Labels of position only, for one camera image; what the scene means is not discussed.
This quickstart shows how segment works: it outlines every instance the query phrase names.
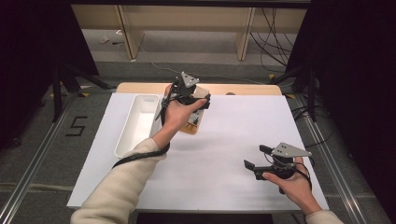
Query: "white tabletop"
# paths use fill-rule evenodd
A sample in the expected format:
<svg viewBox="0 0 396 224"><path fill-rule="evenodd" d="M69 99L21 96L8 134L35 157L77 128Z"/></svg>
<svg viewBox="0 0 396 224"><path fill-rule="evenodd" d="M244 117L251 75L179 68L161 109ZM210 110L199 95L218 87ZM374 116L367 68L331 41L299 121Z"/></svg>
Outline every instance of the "white tabletop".
<svg viewBox="0 0 396 224"><path fill-rule="evenodd" d="M79 208L118 161L114 148L134 96L113 93L67 206ZM137 209L204 213L299 210L276 185L256 180L244 166L244 160L270 165L259 145L276 147L280 142L304 148L284 96L212 95L198 134L174 137L167 159L158 163ZM304 163L318 203L328 209L309 160L305 158Z"/></svg>

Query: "white sweater sleeve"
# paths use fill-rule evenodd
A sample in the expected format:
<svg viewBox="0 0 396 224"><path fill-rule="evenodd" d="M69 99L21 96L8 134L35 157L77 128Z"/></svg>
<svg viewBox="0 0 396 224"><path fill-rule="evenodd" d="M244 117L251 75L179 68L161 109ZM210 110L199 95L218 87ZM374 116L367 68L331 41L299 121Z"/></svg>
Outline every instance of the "white sweater sleeve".
<svg viewBox="0 0 396 224"><path fill-rule="evenodd" d="M334 212L321 210L306 217L308 224L342 224Z"/></svg>
<svg viewBox="0 0 396 224"><path fill-rule="evenodd" d="M148 138L125 157L158 150L155 142ZM127 223L156 164L165 157L126 162L112 169L73 213L71 223Z"/></svg>

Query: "hand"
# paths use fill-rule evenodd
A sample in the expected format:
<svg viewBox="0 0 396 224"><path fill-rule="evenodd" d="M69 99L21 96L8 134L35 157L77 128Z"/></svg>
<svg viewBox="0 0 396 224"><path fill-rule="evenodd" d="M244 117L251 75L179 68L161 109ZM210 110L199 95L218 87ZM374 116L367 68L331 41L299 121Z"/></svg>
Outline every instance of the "hand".
<svg viewBox="0 0 396 224"><path fill-rule="evenodd" d="M171 85L166 87L165 96L170 91ZM164 148L175 134L189 121L190 114L201 108L206 99L199 100L192 105L183 105L178 101L171 101L165 112L165 124L152 136L159 148Z"/></svg>
<svg viewBox="0 0 396 224"><path fill-rule="evenodd" d="M307 171L302 165L304 163L303 158L296 157L294 161L301 163L297 164L296 168L304 174L307 174ZM306 216L321 210L321 207L312 194L308 181L297 172L289 179L281 179L270 173L264 173L262 176L268 181L280 186L283 191L285 191L286 196L288 196L292 202L296 203Z"/></svg>
<svg viewBox="0 0 396 224"><path fill-rule="evenodd" d="M171 85L166 87L165 95L170 91ZM201 99L192 105L183 105L174 100L171 101L166 109L165 124L166 128L180 130L189 121L190 114L199 109L206 103L206 99Z"/></svg>

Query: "gray floor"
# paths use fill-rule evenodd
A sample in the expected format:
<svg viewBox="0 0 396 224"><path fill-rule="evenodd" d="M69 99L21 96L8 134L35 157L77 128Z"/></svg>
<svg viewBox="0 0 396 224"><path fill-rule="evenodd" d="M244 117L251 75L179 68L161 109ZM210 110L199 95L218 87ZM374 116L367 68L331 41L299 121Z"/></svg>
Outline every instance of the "gray floor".
<svg viewBox="0 0 396 224"><path fill-rule="evenodd" d="M132 80L170 82L177 72L181 71L194 73L207 82L221 83L267 83L268 75L281 74L270 72L262 67L261 51L252 40L249 41L246 59L242 62L238 61L233 35L227 33L147 32L138 57L132 62L126 57L125 48L120 44L123 41L122 36L117 35L116 31L84 31L84 35L101 74L100 78L114 85ZM99 41L104 35L109 38L109 41L102 44ZM288 35L288 37L291 41L295 39L295 35ZM291 49L283 35L280 35L279 39L282 46ZM273 54L278 54L276 49L269 48L269 50ZM284 70L283 66L268 56L263 56L262 61L270 69ZM283 93L291 92L292 81L290 79L280 84ZM91 85L83 79L80 83ZM12 223L69 222L73 210L66 207L67 200L90 150L111 95L111 91L103 91L94 86L88 88L86 92L89 92L87 97L77 97L71 104L61 129L57 132L46 159L21 202ZM35 111L21 134L21 146L0 151L0 204L7 201L13 186L23 176L50 128L53 116L53 102L50 94L49 90L43 98L44 105ZM299 107L301 103L304 103L304 99L305 94L300 94L297 99L288 98L290 110ZM317 105L323 105L320 96L317 96ZM316 109L316 114L317 125L325 138L330 136L326 144L335 157L347 186L357 199L366 223L390 223L355 162L348 157L348 150L342 136L332 123L331 116L325 108ZM76 130L71 129L70 126L77 116L86 117L78 120L78 125L85 126L82 135L67 136L70 133L76 133ZM304 144L306 146L315 144L315 139L307 128L306 119L296 120L296 125ZM314 169L330 208L345 223L354 223L333 183L319 148L312 146L307 150L314 154ZM130 223L135 223L136 216L137 213L131 215ZM301 213L296 213L296 216L303 222ZM290 214L273 214L273 220L275 224L297 223Z"/></svg>

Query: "white tray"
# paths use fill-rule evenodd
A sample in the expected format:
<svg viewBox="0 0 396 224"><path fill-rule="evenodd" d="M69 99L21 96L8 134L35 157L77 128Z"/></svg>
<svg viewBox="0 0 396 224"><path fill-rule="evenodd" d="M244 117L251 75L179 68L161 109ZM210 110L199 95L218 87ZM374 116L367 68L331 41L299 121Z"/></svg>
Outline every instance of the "white tray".
<svg viewBox="0 0 396 224"><path fill-rule="evenodd" d="M116 157L121 159L141 141L157 132L160 119L155 120L155 116L160 111L159 102L158 95L154 94L138 94L134 97L114 150Z"/></svg>

